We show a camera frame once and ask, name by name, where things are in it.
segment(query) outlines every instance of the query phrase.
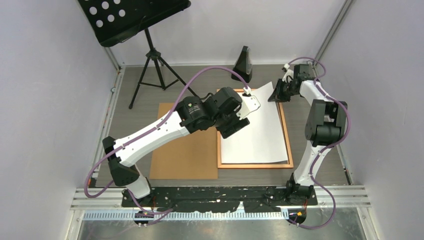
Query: white wall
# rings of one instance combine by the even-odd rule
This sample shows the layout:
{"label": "white wall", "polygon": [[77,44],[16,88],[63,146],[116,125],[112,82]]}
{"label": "white wall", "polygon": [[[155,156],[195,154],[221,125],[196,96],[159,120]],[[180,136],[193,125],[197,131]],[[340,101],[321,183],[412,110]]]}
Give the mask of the white wall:
{"label": "white wall", "polygon": [[424,2],[356,1],[323,63],[323,85],[347,101],[342,145],[384,239],[423,239]]}
{"label": "white wall", "polygon": [[60,240],[116,76],[77,1],[0,3],[1,239]]}
{"label": "white wall", "polygon": [[[254,64],[315,56],[342,0],[192,0],[191,6],[149,28],[170,64],[230,64],[243,45]],[[140,32],[112,47],[125,65],[144,65],[149,51]]]}

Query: black mounting plate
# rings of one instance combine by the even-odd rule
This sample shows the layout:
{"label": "black mounting plate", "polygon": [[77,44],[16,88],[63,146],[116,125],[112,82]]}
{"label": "black mounting plate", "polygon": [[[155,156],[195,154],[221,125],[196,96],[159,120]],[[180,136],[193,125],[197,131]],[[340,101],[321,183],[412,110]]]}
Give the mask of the black mounting plate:
{"label": "black mounting plate", "polygon": [[[308,206],[318,204],[315,195],[314,190],[307,201]],[[246,213],[269,213],[280,212],[277,206],[302,206],[305,200],[293,194],[286,197],[286,188],[277,186],[160,186],[152,187],[150,195],[140,199],[139,203],[147,210],[158,207],[159,212],[172,208],[180,213],[226,213],[234,212],[243,202]],[[127,190],[123,192],[121,205],[124,208],[137,207]]]}

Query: wooden frame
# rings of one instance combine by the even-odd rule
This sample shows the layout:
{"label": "wooden frame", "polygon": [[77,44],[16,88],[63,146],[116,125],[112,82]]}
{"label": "wooden frame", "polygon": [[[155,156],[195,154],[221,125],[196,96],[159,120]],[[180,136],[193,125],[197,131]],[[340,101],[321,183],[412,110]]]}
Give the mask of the wooden frame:
{"label": "wooden frame", "polygon": [[[234,89],[237,93],[243,93],[243,89]],[[292,169],[294,168],[292,149],[290,148],[289,133],[287,132],[286,118],[284,117],[283,104],[276,103],[278,115],[280,116],[280,122],[282,126],[282,132],[284,134],[285,145],[287,149],[288,160],[287,163],[249,163],[249,164],[236,164],[236,163],[222,163],[221,162],[221,134],[217,132],[217,159],[219,169]]]}

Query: gray floor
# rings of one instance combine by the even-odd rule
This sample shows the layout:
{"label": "gray floor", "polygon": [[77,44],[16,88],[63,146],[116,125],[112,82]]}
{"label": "gray floor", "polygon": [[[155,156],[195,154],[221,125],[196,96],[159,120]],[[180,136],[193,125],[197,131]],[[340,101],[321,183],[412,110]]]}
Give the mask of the gray floor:
{"label": "gray floor", "polygon": [[[204,66],[178,66],[174,70],[186,82],[190,80]],[[122,80],[122,86],[116,103],[109,135],[118,139],[130,135],[157,118],[159,103],[173,103],[183,85],[176,83],[166,91],[160,88],[142,85],[135,100],[133,109],[128,109],[134,90],[141,75],[142,67],[128,67]],[[176,78],[165,67],[162,67],[165,83],[170,83]],[[280,65],[255,65],[253,66],[253,79],[249,83],[251,88],[273,82],[283,76]],[[159,79],[154,67],[148,67],[143,82],[159,84]],[[240,89],[243,85],[232,80],[226,71],[214,69],[198,77],[191,88],[203,97],[208,92],[216,92],[222,87]],[[218,179],[214,180],[150,180],[152,186],[255,186],[255,185],[285,185],[292,172],[299,165],[305,151],[306,140],[304,136],[305,123],[308,118],[310,106],[307,101],[299,96],[292,97],[290,102],[283,104],[287,123],[288,136],[294,161],[294,169],[220,169]],[[148,177],[150,172],[151,153],[137,162],[138,169]],[[100,167],[96,186],[105,186],[112,180],[108,164]],[[347,180],[342,163],[336,149],[332,149],[325,157],[317,175],[317,180],[324,185],[346,185]]]}

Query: black music stand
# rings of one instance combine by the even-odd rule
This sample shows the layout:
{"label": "black music stand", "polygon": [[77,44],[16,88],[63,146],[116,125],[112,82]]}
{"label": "black music stand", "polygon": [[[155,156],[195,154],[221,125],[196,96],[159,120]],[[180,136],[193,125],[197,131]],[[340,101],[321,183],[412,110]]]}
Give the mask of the black music stand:
{"label": "black music stand", "polygon": [[[78,0],[78,2],[87,16],[98,42],[103,47],[112,47],[122,43],[144,30],[150,51],[146,54],[147,60],[132,96],[129,109],[133,108],[134,100],[142,84],[163,90],[178,81],[186,85],[183,79],[161,57],[161,53],[153,47],[148,27],[190,7],[191,2],[189,0]],[[142,82],[150,60],[154,62],[160,85]],[[158,60],[177,78],[169,85],[165,85]],[[197,96],[190,87],[188,90],[194,96]]]}

